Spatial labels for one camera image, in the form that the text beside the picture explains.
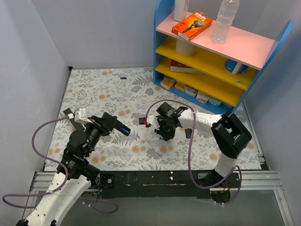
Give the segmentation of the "small black battery door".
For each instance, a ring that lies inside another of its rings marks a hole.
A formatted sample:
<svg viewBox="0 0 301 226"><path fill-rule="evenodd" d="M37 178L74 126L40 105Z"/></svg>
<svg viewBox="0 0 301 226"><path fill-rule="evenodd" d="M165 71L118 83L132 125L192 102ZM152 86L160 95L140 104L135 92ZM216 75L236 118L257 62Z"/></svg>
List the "small black battery door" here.
<svg viewBox="0 0 301 226"><path fill-rule="evenodd" d="M192 135L192 129L191 128L187 128L185 129L185 136L187 139L190 139Z"/></svg>

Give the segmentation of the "black remote control body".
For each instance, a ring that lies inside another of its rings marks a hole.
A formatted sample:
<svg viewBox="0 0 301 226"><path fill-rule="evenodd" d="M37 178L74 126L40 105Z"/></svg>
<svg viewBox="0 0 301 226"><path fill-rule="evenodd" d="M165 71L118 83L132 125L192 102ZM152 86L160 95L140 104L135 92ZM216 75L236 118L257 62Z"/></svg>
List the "black remote control body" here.
<svg viewBox="0 0 301 226"><path fill-rule="evenodd" d="M114 124L114 129L118 130L120 133L124 134L125 136L129 136L131 129L121 123L120 121L116 120Z"/></svg>

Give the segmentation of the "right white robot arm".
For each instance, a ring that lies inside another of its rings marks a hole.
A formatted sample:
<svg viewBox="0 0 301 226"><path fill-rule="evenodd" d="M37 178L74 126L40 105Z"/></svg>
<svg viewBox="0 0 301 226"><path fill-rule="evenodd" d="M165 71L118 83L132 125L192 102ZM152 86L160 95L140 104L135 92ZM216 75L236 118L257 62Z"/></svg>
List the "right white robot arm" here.
<svg viewBox="0 0 301 226"><path fill-rule="evenodd" d="M200 129L211 133L221 151L212 173L206 175L199 187L223 187L230 181L230 174L236 169L237 158L252 139L252 135L233 112L207 114L193 110L188 105L175 109L163 102L157 115L147 115L145 126L152 126L160 138L168 141L174 138L177 128L186 129L186 137L193 139L194 131Z"/></svg>

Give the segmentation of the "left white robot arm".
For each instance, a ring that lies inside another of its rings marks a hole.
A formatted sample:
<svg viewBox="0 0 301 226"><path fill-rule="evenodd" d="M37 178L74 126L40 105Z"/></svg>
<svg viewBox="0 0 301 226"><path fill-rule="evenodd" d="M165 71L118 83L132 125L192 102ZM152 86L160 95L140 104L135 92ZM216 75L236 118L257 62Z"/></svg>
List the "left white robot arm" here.
<svg viewBox="0 0 301 226"><path fill-rule="evenodd" d="M86 117L85 109L76 112L64 111L65 118L76 128L71 133L58 167L46 193L33 212L18 221L19 226L59 226L75 202L81 199L88 188L102 188L104 179L98 168L91 165L87 157L95 150L101 137L116 129L129 135L130 129L118 121L116 116L104 113L102 117Z"/></svg>

